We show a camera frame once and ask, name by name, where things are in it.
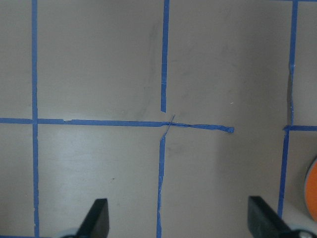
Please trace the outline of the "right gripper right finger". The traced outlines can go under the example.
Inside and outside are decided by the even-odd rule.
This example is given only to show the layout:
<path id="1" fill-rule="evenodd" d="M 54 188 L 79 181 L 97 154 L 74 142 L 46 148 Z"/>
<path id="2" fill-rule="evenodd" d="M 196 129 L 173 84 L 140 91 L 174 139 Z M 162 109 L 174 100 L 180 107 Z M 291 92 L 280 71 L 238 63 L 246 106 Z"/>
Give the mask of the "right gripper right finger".
<path id="1" fill-rule="evenodd" d="M 248 198 L 247 223 L 254 238 L 305 237 L 305 231 L 290 229 L 260 196 Z"/>

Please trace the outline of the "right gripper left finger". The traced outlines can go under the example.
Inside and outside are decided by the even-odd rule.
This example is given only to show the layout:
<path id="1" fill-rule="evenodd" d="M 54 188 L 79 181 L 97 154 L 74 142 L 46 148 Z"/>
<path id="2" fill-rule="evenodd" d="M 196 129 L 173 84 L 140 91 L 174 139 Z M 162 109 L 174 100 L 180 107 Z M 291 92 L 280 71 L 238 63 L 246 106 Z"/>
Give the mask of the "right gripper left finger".
<path id="1" fill-rule="evenodd" d="M 74 237 L 106 238 L 108 237 L 109 230 L 107 199 L 96 199 Z"/>

